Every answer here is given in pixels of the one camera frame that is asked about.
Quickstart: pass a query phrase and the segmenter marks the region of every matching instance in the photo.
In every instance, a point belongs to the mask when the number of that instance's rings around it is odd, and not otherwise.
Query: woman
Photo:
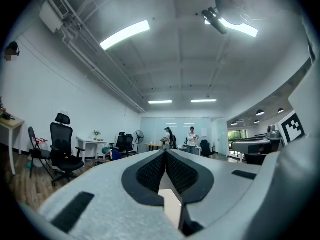
[[[192,126],[190,128],[190,133],[188,136],[188,143],[186,146],[186,151],[190,154],[196,154],[196,142],[199,140],[199,136],[195,134],[195,128]]]
[[[164,129],[166,131],[165,137],[161,139],[161,141],[164,144],[163,149],[171,149],[172,144],[174,143],[174,135],[172,134],[172,131],[170,130],[169,127]]]

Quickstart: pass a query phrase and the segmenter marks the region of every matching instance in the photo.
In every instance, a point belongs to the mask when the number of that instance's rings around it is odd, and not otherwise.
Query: white shirt
[[[165,142],[165,145],[170,145],[170,133],[169,132],[167,132],[166,134],[165,134],[165,138],[168,140],[168,141],[166,141]]]
[[[196,142],[199,140],[199,138],[194,139],[194,137],[196,137],[195,133],[189,133],[188,135],[188,146],[190,147],[195,147],[196,146]]]

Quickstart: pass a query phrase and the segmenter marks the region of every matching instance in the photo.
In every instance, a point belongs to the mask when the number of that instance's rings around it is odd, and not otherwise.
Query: table
[[[89,138],[89,137],[77,136],[76,139],[78,141],[79,147],[84,149],[84,151],[82,151],[83,167],[85,167],[86,144],[94,144],[95,145],[95,158],[97,158],[97,156],[98,156],[98,145],[104,144],[104,147],[106,147],[106,144],[107,144],[106,141],[97,141],[97,140],[94,140],[93,138]],[[105,160],[105,159],[106,159],[106,154],[103,154],[103,160]]]
[[[149,146],[149,152],[154,151],[154,147],[156,147],[156,150],[159,149],[159,147],[163,147],[162,145],[157,144],[151,144],[151,143],[145,143],[144,145]]]
[[[21,131],[22,131],[22,125],[24,124],[24,120],[11,115],[15,120],[10,119],[6,120],[4,118],[0,118],[0,126],[7,128],[9,130],[9,157],[10,157],[10,166],[11,166],[11,171],[13,175],[16,175],[16,170],[15,170],[15,163],[14,163],[14,151],[13,151],[13,133],[14,129],[20,127],[19,134],[18,134],[18,141],[19,141],[19,155],[21,155]]]
[[[201,156],[202,148],[199,146],[196,146],[195,148],[198,150],[198,156]],[[178,147],[178,150],[187,151],[187,147]]]

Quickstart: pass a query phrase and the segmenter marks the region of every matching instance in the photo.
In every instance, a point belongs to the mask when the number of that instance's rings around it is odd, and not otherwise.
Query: black chair
[[[72,155],[71,138],[73,129],[69,126],[70,118],[67,115],[58,113],[55,119],[56,122],[51,123],[51,159],[52,166],[58,167],[61,171],[56,170],[54,174],[60,174],[58,178],[52,181],[52,186],[55,186],[55,182],[62,179],[67,179],[70,182],[70,178],[76,178],[74,171],[84,166],[84,162],[79,158],[80,152],[85,151],[83,148],[76,147],[78,150],[76,157]]]
[[[131,134],[126,134],[125,135],[125,142],[126,142],[126,146],[125,146],[125,153],[127,156],[131,156],[131,154],[129,154],[128,152],[131,152],[134,150],[135,145],[132,145],[132,142],[134,141],[134,137],[132,137]]]
[[[206,139],[203,139],[200,143],[200,147],[202,148],[202,151],[201,151],[201,154],[204,156],[204,157],[209,157],[211,155],[214,154],[214,152],[211,152],[210,150],[210,143],[206,140]]]
[[[31,168],[30,168],[30,179],[32,177],[32,168],[34,167],[34,159],[39,159],[40,160],[40,162],[41,162],[42,166],[44,167],[44,169],[46,170],[46,172],[53,179],[54,177],[52,177],[52,175],[50,174],[50,172],[48,171],[48,169],[45,167],[44,163],[42,162],[42,160],[45,160],[45,162],[49,166],[49,168],[52,169],[50,167],[50,165],[48,164],[48,160],[51,160],[50,151],[49,150],[40,149],[39,144],[37,143],[37,138],[36,138],[36,135],[35,135],[35,131],[34,131],[34,129],[32,127],[29,127],[28,132],[29,132],[30,141],[31,141],[32,146],[33,146],[33,149],[30,150],[30,154],[31,154],[31,157],[32,157]]]
[[[125,136],[125,133],[122,131],[122,132],[119,132],[119,136],[118,136],[118,139],[116,141],[116,145],[114,147],[114,143],[110,143],[111,145],[111,148],[112,149],[117,149],[118,152],[123,152],[126,150],[126,147],[127,147],[127,141],[126,141],[126,136]]]

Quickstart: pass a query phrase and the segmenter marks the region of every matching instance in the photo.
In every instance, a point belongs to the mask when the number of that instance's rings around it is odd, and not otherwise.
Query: standing fan
[[[133,141],[135,144],[138,144],[138,147],[136,149],[136,153],[139,153],[139,144],[141,144],[144,141],[144,133],[140,130],[136,130],[133,134]]]

